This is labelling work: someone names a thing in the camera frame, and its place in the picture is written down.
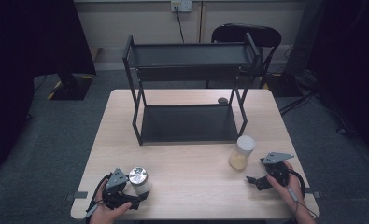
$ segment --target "person's arm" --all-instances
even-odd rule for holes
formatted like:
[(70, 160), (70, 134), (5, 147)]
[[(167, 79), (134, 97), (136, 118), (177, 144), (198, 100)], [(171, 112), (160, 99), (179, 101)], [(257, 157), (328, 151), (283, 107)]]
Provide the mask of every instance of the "person's arm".
[[(284, 161), (287, 168), (292, 170), (292, 166)], [(298, 178), (295, 175), (290, 175), (289, 185), (287, 187), (281, 186), (272, 176), (267, 176), (268, 182), (277, 190), (282, 197), (283, 201), (295, 214), (298, 224), (313, 224), (316, 223), (315, 219), (310, 215), (308, 209), (305, 207), (305, 201), (302, 197), (301, 187)], [(298, 202), (296, 202), (289, 193), (289, 188), (295, 194)]]
[(100, 185), (99, 190), (97, 190), (95, 201), (99, 203), (97, 204), (96, 210), (92, 213), (90, 224), (113, 224), (117, 217), (124, 214), (132, 206), (132, 203), (128, 202), (113, 210), (106, 207), (102, 201), (103, 188), (106, 183), (107, 180), (105, 180)]

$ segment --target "black chair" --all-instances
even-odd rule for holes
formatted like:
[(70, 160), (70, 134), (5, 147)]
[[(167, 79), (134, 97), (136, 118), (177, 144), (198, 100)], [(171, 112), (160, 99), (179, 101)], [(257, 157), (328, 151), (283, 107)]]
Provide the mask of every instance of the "black chair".
[(269, 63), (272, 60), (277, 47), (281, 42), (280, 33), (271, 27), (256, 26), (242, 23), (227, 23), (217, 27), (211, 36), (211, 42), (244, 42), (246, 33), (250, 33), (254, 44), (260, 49), (270, 48), (268, 56), (263, 60), (260, 60), (260, 64), (257, 65), (256, 72), (253, 74), (255, 77), (261, 77), (259, 88), (262, 88), (266, 83), (266, 73), (268, 72)]

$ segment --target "wooden table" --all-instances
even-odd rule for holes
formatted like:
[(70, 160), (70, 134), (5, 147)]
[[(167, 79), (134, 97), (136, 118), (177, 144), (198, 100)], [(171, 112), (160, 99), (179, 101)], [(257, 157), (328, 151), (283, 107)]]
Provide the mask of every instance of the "wooden table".
[[(146, 90), (150, 104), (208, 104), (230, 90)], [(237, 102), (233, 102), (237, 127), (242, 122)], [(290, 153), (289, 162), (308, 183), (291, 143), (277, 105), (268, 90), (249, 90), (245, 102), (250, 135), (256, 147), (245, 171), (237, 172), (228, 163), (235, 144), (177, 144), (140, 146), (132, 127), (135, 110), (129, 90), (113, 91), (94, 140), (91, 155), (78, 191), (88, 191), (86, 199), (75, 199), (71, 216), (84, 218), (94, 189), (105, 175), (117, 167), (129, 174), (136, 166), (149, 172), (152, 190), (138, 210), (120, 219), (268, 219), (292, 217), (289, 208), (274, 189), (258, 191), (246, 175), (266, 175), (260, 158), (269, 151)], [(128, 183), (128, 194), (134, 190)], [(319, 214), (312, 194), (305, 203)]]

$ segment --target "wall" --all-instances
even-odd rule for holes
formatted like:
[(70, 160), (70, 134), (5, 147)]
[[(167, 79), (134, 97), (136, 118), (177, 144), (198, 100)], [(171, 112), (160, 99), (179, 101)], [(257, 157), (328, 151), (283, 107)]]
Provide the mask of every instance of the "wall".
[[(128, 35), (134, 36), (135, 43), (182, 42), (170, 1), (75, 2), (90, 47), (115, 48), (121, 52)], [(274, 61), (284, 64), (284, 53), (294, 43), (304, 6), (305, 0), (192, 1), (192, 12), (179, 13), (179, 18), (186, 43), (207, 43), (216, 27), (229, 22), (273, 27), (282, 35), (282, 46)]]

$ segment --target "glass jar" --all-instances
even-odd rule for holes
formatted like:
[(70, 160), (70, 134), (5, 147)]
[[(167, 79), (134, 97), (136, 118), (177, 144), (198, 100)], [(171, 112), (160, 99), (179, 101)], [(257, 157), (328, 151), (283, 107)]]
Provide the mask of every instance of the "glass jar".
[(242, 171), (248, 166), (248, 157), (255, 148), (254, 139), (247, 135), (240, 136), (236, 141), (234, 151), (231, 153), (229, 163), (237, 171)]
[(129, 173), (129, 181), (134, 187), (135, 193), (141, 195), (151, 190), (151, 183), (149, 182), (149, 174), (142, 167), (135, 167)]

